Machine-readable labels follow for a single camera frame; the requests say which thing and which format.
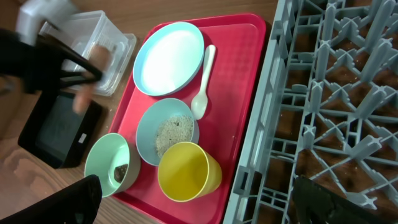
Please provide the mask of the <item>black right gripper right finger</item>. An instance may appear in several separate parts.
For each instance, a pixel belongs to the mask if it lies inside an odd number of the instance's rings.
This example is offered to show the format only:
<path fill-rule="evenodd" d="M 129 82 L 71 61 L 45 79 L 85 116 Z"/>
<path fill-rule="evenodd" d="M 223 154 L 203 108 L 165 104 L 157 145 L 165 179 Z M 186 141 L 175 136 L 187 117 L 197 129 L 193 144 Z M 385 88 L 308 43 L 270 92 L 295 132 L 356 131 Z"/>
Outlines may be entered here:
<path fill-rule="evenodd" d="M 369 212 L 376 197 L 347 192 L 343 198 L 304 176 L 295 179 L 292 199 L 299 223 L 389 223 Z"/>

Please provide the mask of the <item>white plastic spoon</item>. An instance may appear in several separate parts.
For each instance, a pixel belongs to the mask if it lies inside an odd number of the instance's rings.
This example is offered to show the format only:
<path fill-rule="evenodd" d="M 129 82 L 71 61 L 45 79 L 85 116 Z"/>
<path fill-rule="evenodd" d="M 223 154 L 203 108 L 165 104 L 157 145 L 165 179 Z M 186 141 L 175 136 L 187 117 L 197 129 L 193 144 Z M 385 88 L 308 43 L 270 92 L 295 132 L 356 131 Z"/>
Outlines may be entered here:
<path fill-rule="evenodd" d="M 208 104 L 208 97 L 206 94 L 206 88 L 208 80 L 210 77 L 211 69 L 213 66 L 213 61 L 215 58 L 216 47 L 214 45 L 209 45 L 205 50 L 205 55 L 203 59 L 203 73 L 201 78 L 201 84 L 199 92 L 193 97 L 191 101 L 191 111 L 193 117 L 196 120 L 202 119 L 205 114 L 206 107 Z"/>

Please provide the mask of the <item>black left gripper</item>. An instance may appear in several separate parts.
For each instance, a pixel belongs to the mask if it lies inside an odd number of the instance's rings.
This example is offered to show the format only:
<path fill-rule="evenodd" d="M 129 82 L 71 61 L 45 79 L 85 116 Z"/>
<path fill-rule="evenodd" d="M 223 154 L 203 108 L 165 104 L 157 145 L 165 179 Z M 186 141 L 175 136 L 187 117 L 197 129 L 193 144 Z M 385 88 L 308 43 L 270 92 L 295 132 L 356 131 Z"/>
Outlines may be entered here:
<path fill-rule="evenodd" d="M 65 60 L 84 71 L 64 70 Z M 17 33 L 6 29 L 1 29 L 1 73 L 20 78 L 26 93 L 91 84 L 103 76 L 86 58 L 54 37 L 46 37 L 46 44 L 31 46 L 21 42 Z"/>

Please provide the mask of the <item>yellow plastic cup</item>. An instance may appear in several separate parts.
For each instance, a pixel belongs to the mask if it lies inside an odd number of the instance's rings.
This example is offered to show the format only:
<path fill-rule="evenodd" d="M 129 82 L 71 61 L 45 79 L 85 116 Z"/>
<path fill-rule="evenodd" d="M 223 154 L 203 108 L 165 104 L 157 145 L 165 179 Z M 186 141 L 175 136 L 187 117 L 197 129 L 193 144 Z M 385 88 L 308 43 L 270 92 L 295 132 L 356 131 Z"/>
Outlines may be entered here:
<path fill-rule="evenodd" d="M 162 156 L 157 172 L 162 192 L 175 202 L 189 202 L 214 192 L 222 176 L 219 163 L 193 142 L 171 146 Z"/>

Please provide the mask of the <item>light blue rice bowl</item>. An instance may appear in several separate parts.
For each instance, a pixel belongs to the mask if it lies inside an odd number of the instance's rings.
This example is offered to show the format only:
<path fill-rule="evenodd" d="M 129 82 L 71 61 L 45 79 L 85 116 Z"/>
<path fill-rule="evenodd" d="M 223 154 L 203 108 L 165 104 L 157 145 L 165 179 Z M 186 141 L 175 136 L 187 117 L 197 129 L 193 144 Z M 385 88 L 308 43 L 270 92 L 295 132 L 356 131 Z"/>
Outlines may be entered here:
<path fill-rule="evenodd" d="M 166 98 L 154 103 L 142 116 L 136 146 L 144 161 L 158 166 L 169 147 L 178 142 L 197 143 L 199 136 L 191 109 L 181 100 Z"/>

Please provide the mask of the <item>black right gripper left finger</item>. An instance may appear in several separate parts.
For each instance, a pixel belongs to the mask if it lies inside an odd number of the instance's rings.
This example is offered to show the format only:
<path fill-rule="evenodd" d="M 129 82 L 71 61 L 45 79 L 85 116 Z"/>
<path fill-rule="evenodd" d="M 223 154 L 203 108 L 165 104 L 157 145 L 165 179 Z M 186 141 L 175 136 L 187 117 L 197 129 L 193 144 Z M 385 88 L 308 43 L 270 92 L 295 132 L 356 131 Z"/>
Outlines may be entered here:
<path fill-rule="evenodd" d="M 1 220 L 2 224 L 93 223 L 102 200 L 97 175 L 89 175 L 53 195 Z"/>

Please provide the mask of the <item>mint green bowl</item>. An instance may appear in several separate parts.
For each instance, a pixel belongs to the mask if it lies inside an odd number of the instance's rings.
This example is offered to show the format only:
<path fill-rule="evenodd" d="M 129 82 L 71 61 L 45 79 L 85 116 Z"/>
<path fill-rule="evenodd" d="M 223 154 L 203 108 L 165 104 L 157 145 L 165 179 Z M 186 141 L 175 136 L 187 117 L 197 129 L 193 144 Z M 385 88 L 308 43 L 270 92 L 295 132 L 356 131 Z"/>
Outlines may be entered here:
<path fill-rule="evenodd" d="M 114 169 L 128 164 L 124 179 L 114 179 Z M 102 197 L 109 197 L 127 190 L 136 181 L 141 169 L 141 157 L 136 147 L 118 133 L 109 133 L 99 138 L 91 148 L 85 162 L 84 175 L 99 178 Z"/>

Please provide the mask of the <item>brown food scrap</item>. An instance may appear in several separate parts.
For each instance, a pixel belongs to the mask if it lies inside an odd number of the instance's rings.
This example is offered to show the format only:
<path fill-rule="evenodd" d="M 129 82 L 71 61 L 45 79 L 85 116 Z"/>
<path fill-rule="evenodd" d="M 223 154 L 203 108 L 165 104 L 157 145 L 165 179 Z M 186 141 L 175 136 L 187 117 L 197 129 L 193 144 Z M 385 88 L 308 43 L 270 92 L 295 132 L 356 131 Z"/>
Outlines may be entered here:
<path fill-rule="evenodd" d="M 128 164 L 123 164 L 115 167 L 114 169 L 114 179 L 116 182 L 121 183 L 126 175 L 128 169 Z"/>

